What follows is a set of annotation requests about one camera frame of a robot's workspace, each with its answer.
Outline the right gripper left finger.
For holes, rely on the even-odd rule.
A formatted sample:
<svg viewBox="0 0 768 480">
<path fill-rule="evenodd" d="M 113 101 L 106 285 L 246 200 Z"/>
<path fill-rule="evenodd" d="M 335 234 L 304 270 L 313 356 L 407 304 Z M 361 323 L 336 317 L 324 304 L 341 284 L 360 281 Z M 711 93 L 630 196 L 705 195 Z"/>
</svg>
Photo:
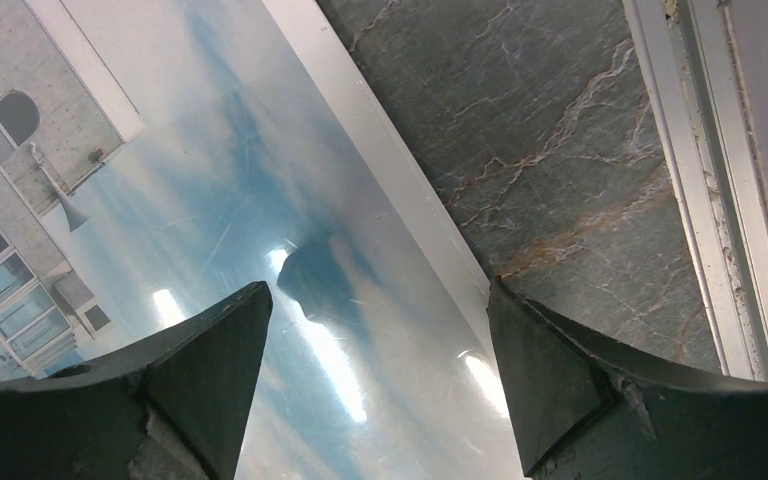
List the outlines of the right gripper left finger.
<svg viewBox="0 0 768 480">
<path fill-rule="evenodd" d="M 44 378 L 0 382 L 0 479 L 230 479 L 272 295 L 202 313 Z"/>
</svg>

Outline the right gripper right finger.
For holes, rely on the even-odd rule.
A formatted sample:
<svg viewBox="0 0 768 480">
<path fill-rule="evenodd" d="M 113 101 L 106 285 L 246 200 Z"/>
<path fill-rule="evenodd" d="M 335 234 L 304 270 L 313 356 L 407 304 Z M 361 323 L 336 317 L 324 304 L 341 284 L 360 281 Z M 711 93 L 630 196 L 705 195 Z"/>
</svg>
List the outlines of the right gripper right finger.
<svg viewBox="0 0 768 480">
<path fill-rule="evenodd" d="M 531 479 L 768 479 L 768 383 L 638 350 L 495 278 L 489 328 Z"/>
</svg>

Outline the building and sky photo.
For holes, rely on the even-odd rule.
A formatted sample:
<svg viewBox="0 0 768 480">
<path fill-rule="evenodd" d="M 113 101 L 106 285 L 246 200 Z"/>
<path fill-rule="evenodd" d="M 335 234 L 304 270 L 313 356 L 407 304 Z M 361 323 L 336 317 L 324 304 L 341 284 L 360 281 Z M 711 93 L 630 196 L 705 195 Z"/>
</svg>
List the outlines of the building and sky photo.
<svg viewBox="0 0 768 480">
<path fill-rule="evenodd" d="M 0 479 L 142 478 L 185 421 L 245 436 L 171 477 L 518 479 L 486 279 L 310 1 L 0 1 L 0 388 L 190 325 L 248 284 L 173 414 L 0 403 Z"/>
</svg>

